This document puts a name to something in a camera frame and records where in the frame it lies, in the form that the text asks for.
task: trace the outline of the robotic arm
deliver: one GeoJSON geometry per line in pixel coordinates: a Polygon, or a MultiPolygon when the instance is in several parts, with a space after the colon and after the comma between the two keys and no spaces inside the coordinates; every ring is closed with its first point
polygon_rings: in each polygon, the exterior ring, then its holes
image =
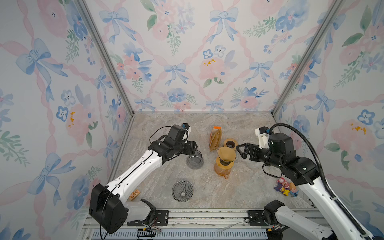
{"type": "Polygon", "coordinates": [[[299,189],[311,199],[332,227],[320,226],[290,210],[284,203],[274,200],[264,207],[263,216],[252,222],[264,221],[273,226],[282,224],[294,229],[310,240],[362,240],[372,239],[373,235],[362,226],[348,211],[345,205],[338,200],[326,182],[321,163],[317,165],[309,158],[296,156],[292,138],[284,133],[272,132],[275,126],[285,126],[296,132],[308,144],[315,160],[318,160],[309,141],[295,128],[287,124],[275,124],[268,129],[256,129],[259,144],[244,143],[236,147],[241,157],[262,162],[264,166],[274,166],[281,173],[291,179],[299,189]]]}
{"type": "Polygon", "coordinates": [[[146,200],[127,203],[130,194],[155,169],[180,154],[193,155],[197,149],[188,141],[191,127],[173,125],[167,135],[153,141],[144,155],[127,171],[106,186],[96,185],[91,193],[89,214],[108,232],[114,233],[126,221],[142,221],[149,225],[154,219],[155,207],[146,200]]]}

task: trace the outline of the perforated metal strip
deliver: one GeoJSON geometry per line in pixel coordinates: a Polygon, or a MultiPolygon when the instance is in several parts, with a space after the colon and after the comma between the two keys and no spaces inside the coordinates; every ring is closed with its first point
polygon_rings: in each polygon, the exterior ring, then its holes
{"type": "MultiPolygon", "coordinates": [[[[162,229],[152,239],[268,239],[265,229],[227,229],[218,233],[218,229],[162,229]]],[[[147,232],[139,232],[140,239],[147,232]]],[[[137,229],[120,229],[108,234],[106,239],[137,239],[137,229]]],[[[91,239],[100,239],[99,229],[94,229],[91,239]]]]}

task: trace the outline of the floral wallpaper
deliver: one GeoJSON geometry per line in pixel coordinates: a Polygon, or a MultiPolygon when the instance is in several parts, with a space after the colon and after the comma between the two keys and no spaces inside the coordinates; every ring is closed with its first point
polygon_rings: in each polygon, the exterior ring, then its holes
{"type": "Polygon", "coordinates": [[[332,3],[85,2],[131,106],[142,112],[272,110],[332,3]]]}
{"type": "Polygon", "coordinates": [[[129,121],[71,0],[0,3],[0,240],[77,239],[129,121]]]}
{"type": "MultiPolygon", "coordinates": [[[[347,0],[275,114],[277,122],[293,125],[310,139],[336,194],[373,235],[381,237],[383,9],[382,0],[347,0]]],[[[319,24],[323,17],[319,15],[319,24]]],[[[299,58],[292,56],[292,66],[299,58]]],[[[295,133],[281,130],[293,138],[298,155],[312,158],[295,133]]]]}

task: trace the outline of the pile of toys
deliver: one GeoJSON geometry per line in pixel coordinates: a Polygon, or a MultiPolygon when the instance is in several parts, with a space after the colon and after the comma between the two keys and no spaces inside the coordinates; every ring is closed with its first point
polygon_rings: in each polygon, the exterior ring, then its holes
{"type": "Polygon", "coordinates": [[[287,182],[283,176],[277,180],[277,186],[274,187],[277,192],[281,192],[284,196],[291,195],[291,197],[297,197],[299,190],[293,182],[287,182]]]}

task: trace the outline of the gray stone surface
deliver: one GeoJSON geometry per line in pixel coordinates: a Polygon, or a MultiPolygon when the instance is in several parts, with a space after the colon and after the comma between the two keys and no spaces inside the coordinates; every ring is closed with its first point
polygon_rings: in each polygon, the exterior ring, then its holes
{"type": "MultiPolygon", "coordinates": [[[[242,159],[237,153],[235,165],[229,179],[219,176],[214,171],[217,151],[209,152],[209,135],[213,126],[221,126],[223,136],[234,138],[239,144],[250,142],[258,144],[255,128],[272,126],[275,121],[271,114],[262,113],[138,113],[128,137],[127,146],[118,166],[119,176],[135,163],[148,148],[149,136],[158,128],[173,124],[188,123],[192,133],[188,140],[196,141],[202,153],[204,165],[193,170],[186,165],[187,156],[179,156],[166,162],[152,172],[139,186],[140,195],[134,202],[146,199],[157,208],[262,208],[277,199],[291,208],[311,207],[299,193],[299,197],[285,197],[276,192],[276,178],[263,173],[262,163],[242,159]],[[177,202],[172,197],[172,186],[178,180],[188,180],[193,184],[194,194],[187,202],[177,202]]],[[[169,128],[159,130],[151,139],[167,134],[169,128]]],[[[272,167],[267,172],[280,175],[272,167]]]]}

